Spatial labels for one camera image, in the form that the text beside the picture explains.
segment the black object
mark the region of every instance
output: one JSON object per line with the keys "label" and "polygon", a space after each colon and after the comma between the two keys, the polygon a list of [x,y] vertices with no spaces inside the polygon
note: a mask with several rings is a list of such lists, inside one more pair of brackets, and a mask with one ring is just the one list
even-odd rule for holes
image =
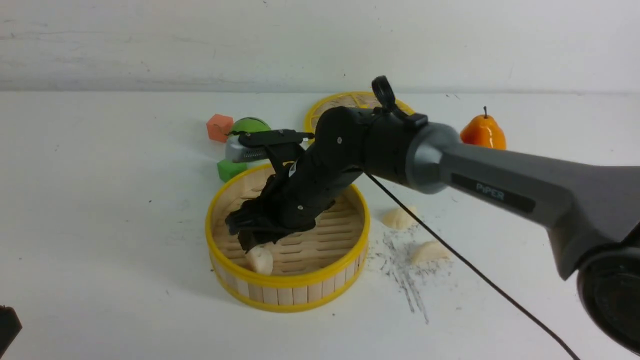
{"label": "black object", "polygon": [[[325,111],[316,141],[298,151],[288,171],[282,159],[269,156],[275,180],[256,198],[260,206],[248,206],[243,214],[269,220],[257,229],[246,223],[230,230],[246,229],[255,245],[310,229],[362,172],[426,194],[451,186],[543,226],[560,277],[566,280],[578,270],[586,311],[609,336],[640,354],[640,167],[596,167],[463,144],[451,126],[400,111],[386,78],[372,85],[380,108]],[[243,244],[243,249],[250,247]]]}
{"label": "black object", "polygon": [[0,357],[22,330],[22,324],[12,307],[0,306]]}

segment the yellow steamer rim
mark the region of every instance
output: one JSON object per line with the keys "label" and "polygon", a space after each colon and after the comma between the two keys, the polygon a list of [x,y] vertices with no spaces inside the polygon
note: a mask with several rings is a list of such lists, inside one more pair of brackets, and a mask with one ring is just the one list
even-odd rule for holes
{"label": "yellow steamer rim", "polygon": [[[255,273],[224,219],[243,201],[258,196],[273,172],[270,164],[251,168],[218,191],[205,220],[211,264],[222,287],[249,306],[281,313],[313,309],[342,295],[362,272],[369,247],[369,209],[352,184],[316,219],[315,229],[291,234],[271,247],[273,275]],[[295,260],[302,254],[305,260]],[[297,262],[313,270],[286,271]]]}
{"label": "yellow steamer rim", "polygon": [[[396,104],[400,110],[407,114],[413,114],[415,111],[407,104],[396,99]],[[305,131],[308,133],[316,132],[316,124],[326,110],[338,106],[346,106],[348,108],[373,109],[380,106],[375,94],[366,91],[341,92],[325,97],[315,103],[305,115]]]}

